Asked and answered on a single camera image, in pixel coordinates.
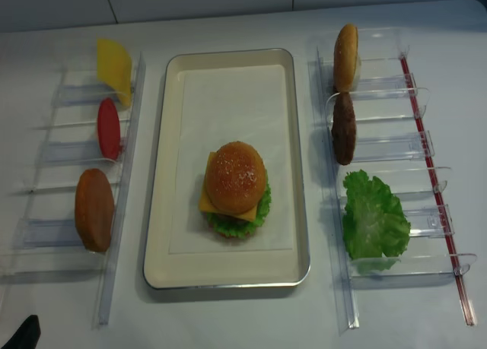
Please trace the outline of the right clear acrylic rack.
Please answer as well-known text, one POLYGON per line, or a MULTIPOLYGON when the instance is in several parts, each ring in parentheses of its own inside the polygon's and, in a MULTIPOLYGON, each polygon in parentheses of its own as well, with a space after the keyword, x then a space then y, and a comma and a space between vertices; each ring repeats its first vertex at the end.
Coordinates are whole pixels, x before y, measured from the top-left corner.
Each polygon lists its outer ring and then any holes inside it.
POLYGON ((360 290, 452 284, 460 295, 467 325, 476 322, 464 278, 476 262, 455 246, 450 207, 444 196, 451 169, 434 160, 435 137, 426 125, 431 91, 409 61, 409 46, 399 28, 358 29, 361 74, 356 88, 338 92, 333 82, 334 46, 340 30, 310 41, 310 86, 314 102, 317 172, 323 190, 324 230, 329 242, 339 328, 359 326, 360 290), (336 97, 349 93, 355 111, 356 143, 352 162, 341 165, 333 150, 336 97), (407 250, 389 269, 361 275, 343 241, 347 202, 343 180, 363 170, 389 185, 411 224, 407 250))

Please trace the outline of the metal baking tray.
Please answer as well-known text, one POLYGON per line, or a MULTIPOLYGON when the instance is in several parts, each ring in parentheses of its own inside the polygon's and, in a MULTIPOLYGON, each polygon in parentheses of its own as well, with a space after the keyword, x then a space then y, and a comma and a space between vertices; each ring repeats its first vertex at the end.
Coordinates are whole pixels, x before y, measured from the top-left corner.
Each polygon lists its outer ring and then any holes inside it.
POLYGON ((286 49, 258 49, 173 57, 166 68, 154 164, 143 268, 147 284, 154 289, 293 287, 307 277, 309 270, 298 102, 291 53, 286 49), (186 72, 267 65, 281 65, 285 69, 295 213, 292 247, 233 252, 170 252, 186 72))

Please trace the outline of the yellow cheese slice in rack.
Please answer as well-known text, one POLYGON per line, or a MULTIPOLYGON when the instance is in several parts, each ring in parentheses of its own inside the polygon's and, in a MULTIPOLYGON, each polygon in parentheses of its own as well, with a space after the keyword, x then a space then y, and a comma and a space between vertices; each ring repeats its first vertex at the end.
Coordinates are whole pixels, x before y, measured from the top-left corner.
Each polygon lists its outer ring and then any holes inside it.
POLYGON ((97 79, 116 92, 122 107, 132 105, 132 58, 117 41, 97 40, 97 79))

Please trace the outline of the clear acrylic rack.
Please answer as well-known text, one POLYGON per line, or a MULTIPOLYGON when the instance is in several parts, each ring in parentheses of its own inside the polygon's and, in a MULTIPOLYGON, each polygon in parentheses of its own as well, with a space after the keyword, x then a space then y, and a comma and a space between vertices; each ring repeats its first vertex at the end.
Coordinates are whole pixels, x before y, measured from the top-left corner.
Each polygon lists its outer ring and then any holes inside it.
POLYGON ((409 61, 409 46, 399 28, 358 29, 361 74, 356 88, 338 92, 333 82, 334 46, 340 30, 310 41, 310 86, 314 102, 317 172, 323 190, 324 230, 329 242, 339 328, 359 326, 360 290, 452 284, 460 295, 467 325, 476 322, 464 278, 476 262, 455 246, 450 207, 444 196, 451 169, 434 160, 435 137, 426 125, 431 91, 409 61), (356 143, 352 162, 341 165, 333 150, 336 97, 349 93, 355 111, 356 143), (389 269, 361 275, 343 241, 347 202, 343 180, 363 170, 389 185, 411 224, 407 250, 389 269))
POLYGON ((60 278, 96 274, 100 279, 95 323, 106 325, 110 310, 135 153, 146 64, 139 59, 131 73, 131 105, 120 92, 96 79, 93 68, 62 68, 46 119, 34 126, 31 170, 13 194, 25 199, 25 210, 1 250, 1 278, 60 278), (121 140, 118 155, 103 156, 97 136, 98 111, 104 100, 114 103, 121 140), (75 228, 75 192, 81 174, 98 169, 114 198, 111 242, 106 252, 84 247, 75 228))

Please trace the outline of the black object at corner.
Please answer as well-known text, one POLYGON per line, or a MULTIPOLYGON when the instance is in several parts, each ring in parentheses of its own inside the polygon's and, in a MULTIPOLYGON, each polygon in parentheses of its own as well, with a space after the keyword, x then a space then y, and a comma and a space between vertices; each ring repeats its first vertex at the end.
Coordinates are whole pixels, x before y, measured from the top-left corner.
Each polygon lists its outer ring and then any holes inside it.
POLYGON ((35 349, 41 336, 38 315, 28 316, 2 349, 35 349))

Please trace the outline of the white parchment paper sheet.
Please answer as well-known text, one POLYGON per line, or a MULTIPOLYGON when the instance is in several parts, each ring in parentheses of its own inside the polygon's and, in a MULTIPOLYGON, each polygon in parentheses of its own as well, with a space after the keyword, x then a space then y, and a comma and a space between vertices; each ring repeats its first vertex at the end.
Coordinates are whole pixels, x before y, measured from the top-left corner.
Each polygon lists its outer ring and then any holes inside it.
POLYGON ((186 72, 170 252, 290 249, 295 218, 290 164, 283 66, 186 72), (265 223, 246 239, 217 234, 198 208, 208 155, 230 141, 257 149, 271 186, 265 223))

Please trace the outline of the sesame bun in rack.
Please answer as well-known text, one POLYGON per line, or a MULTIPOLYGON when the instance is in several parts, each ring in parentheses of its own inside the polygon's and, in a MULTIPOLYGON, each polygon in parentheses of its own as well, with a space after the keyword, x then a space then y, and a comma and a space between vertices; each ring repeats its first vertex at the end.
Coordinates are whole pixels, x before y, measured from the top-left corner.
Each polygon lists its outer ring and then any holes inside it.
POLYGON ((333 82, 338 92, 353 91, 361 74, 358 54, 358 28, 346 24, 339 32, 334 46, 333 82))

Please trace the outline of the left clear acrylic rack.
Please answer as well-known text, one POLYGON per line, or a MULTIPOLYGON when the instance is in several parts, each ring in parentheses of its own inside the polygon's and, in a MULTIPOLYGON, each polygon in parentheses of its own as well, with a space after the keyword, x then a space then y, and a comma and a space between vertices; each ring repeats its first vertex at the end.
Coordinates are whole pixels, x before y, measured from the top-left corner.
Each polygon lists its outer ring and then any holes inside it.
POLYGON ((131 73, 131 105, 120 92, 96 79, 93 68, 62 68, 46 119, 34 126, 31 170, 13 194, 25 199, 25 210, 1 250, 1 278, 60 278, 96 274, 100 279, 95 323, 106 325, 110 310, 135 153, 146 64, 139 59, 131 73), (118 155, 103 156, 97 136, 98 111, 104 100, 114 103, 121 140, 118 155), (114 198, 111 242, 106 252, 84 247, 75 228, 75 192, 81 174, 98 169, 114 198))

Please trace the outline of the red tomato slice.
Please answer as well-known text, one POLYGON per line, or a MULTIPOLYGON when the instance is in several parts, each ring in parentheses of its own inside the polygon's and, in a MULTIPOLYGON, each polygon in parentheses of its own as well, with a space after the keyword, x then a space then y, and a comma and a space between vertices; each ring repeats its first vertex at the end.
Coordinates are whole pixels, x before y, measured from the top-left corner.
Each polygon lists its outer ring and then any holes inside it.
POLYGON ((97 138, 102 155, 116 160, 120 153, 120 123, 115 103, 109 97, 101 101, 98 109, 97 138))

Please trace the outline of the brown meat patty in rack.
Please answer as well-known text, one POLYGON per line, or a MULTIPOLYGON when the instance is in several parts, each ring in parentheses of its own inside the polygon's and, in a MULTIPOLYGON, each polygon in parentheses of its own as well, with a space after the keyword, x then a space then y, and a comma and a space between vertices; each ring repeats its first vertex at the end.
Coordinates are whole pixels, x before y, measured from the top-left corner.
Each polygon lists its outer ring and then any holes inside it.
POLYGON ((341 165, 352 162, 356 143, 356 119, 352 98, 349 93, 340 93, 336 97, 333 110, 333 150, 336 161, 341 165))

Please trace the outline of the brown bun in left rack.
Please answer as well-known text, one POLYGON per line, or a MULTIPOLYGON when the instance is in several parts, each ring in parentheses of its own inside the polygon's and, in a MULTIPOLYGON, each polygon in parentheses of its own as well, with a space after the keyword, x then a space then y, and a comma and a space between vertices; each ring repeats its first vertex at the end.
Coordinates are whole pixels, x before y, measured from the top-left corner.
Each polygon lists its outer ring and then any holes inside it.
POLYGON ((97 168, 85 170, 75 192, 75 227, 87 250, 109 249, 114 209, 113 192, 105 173, 97 168))

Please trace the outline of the green lettuce leaf in rack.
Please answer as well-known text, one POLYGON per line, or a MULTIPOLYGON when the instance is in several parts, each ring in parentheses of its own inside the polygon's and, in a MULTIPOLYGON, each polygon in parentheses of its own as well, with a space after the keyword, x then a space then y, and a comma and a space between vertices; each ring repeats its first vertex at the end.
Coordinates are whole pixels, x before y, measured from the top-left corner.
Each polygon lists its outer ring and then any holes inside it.
POLYGON ((411 224, 400 199, 382 179, 365 171, 343 180, 347 202, 342 217, 343 241, 361 275, 391 268, 407 250, 411 224))

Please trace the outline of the green lettuce in burger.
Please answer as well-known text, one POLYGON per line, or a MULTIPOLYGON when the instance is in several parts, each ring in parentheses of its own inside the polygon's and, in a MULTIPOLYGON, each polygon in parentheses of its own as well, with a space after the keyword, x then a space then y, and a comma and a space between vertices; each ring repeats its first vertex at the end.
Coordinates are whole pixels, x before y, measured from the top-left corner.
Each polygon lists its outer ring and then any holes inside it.
POLYGON ((269 184, 269 178, 266 178, 266 188, 263 197, 259 200, 259 203, 256 206, 256 216, 253 221, 246 221, 236 217, 231 217, 231 216, 216 214, 216 213, 206 213, 205 214, 206 220, 208 222, 208 225, 212 221, 229 221, 229 222, 237 222, 240 224, 250 222, 253 223, 257 228, 259 228, 262 225, 264 225, 266 217, 270 212, 271 203, 272 203, 271 187, 269 184))

